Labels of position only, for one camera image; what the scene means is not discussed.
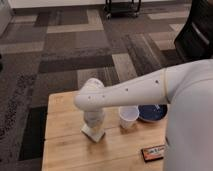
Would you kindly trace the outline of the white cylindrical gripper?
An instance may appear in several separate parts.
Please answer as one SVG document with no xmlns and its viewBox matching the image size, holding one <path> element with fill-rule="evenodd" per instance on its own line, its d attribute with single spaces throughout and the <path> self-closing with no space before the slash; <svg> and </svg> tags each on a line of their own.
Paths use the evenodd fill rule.
<svg viewBox="0 0 213 171">
<path fill-rule="evenodd" d="M 94 128 L 103 123 L 105 114 L 102 109 L 96 111 L 86 111 L 84 113 L 84 121 L 90 128 Z"/>
</svg>

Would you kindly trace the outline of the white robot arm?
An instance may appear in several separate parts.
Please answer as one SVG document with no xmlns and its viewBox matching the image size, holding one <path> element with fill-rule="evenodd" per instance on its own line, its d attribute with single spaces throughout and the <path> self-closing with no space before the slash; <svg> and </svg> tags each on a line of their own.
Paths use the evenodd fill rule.
<svg viewBox="0 0 213 171">
<path fill-rule="evenodd" d="M 103 109 L 169 106 L 163 171 L 213 171 L 213 59 L 175 65 L 106 87 L 91 78 L 75 96 L 84 112 L 83 133 L 99 141 Z"/>
</svg>

